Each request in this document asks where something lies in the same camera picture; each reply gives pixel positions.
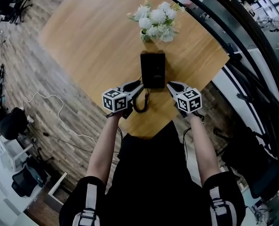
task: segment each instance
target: gray floor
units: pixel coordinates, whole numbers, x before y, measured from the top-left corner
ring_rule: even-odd
[[[243,27],[238,23],[238,21],[216,0],[203,0],[203,3],[206,4],[231,28],[231,30],[235,33],[235,35],[240,39],[240,41],[244,44],[246,49],[256,48],[255,43],[252,41],[247,32],[243,29]],[[227,35],[223,29],[212,19],[206,20],[206,23],[210,25],[220,36],[221,38],[227,42],[232,43],[232,39]],[[278,47],[279,43],[279,31],[278,32],[270,32],[263,31],[272,48],[275,49]],[[275,54],[279,60],[279,50],[275,50]]]

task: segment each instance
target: white cable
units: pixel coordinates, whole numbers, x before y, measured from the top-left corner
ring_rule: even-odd
[[[50,96],[48,96],[48,97],[45,97],[45,96],[43,96],[42,94],[40,94],[39,92],[37,92],[36,94],[34,94],[34,96],[32,97],[32,99],[29,101],[26,97],[24,97],[25,98],[25,100],[28,102],[28,103],[30,103],[30,102],[32,102],[32,100],[35,98],[35,96],[36,95],[39,95],[39,96],[41,96],[41,97],[43,97],[44,99],[49,99],[49,98],[51,98],[52,96],[55,96],[55,97],[57,97],[61,102],[62,102],[62,107],[61,107],[61,109],[59,110],[59,112],[58,112],[58,119],[63,123],[63,125],[64,125],[64,127],[67,129],[67,130],[69,130],[69,131],[71,131],[71,132],[73,132],[76,136],[78,136],[78,137],[88,137],[88,138],[90,138],[95,144],[96,144],[96,141],[92,138],[92,137],[90,137],[90,136],[87,136],[87,135],[84,135],[84,134],[77,134],[74,130],[72,130],[72,129],[70,129],[70,128],[68,128],[67,126],[66,126],[66,124],[65,124],[65,122],[61,119],[61,117],[60,117],[60,113],[61,113],[61,111],[63,110],[63,108],[64,108],[64,102],[63,102],[63,100],[59,97],[59,96],[57,96],[57,95],[50,95]]]

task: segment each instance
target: forearm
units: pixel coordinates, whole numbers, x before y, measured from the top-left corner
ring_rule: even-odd
[[[94,176],[106,185],[113,157],[115,137],[120,117],[110,117],[90,157],[86,176]]]
[[[202,185],[212,175],[220,173],[214,147],[200,118],[189,115]]]

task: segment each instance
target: black and white cube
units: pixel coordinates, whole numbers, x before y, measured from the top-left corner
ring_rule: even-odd
[[[115,113],[127,108],[127,95],[115,89],[109,89],[102,94],[103,107]]]
[[[202,108],[201,94],[197,89],[190,89],[177,96],[178,108],[187,113],[192,113]]]

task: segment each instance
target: flower bouquet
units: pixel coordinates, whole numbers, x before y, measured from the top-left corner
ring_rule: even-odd
[[[178,33],[174,26],[176,13],[179,10],[184,12],[185,8],[178,4],[171,5],[163,2],[157,9],[151,11],[151,5],[145,1],[135,13],[128,13],[127,16],[138,22],[142,41],[148,42],[151,38],[157,38],[164,42],[171,42]]]

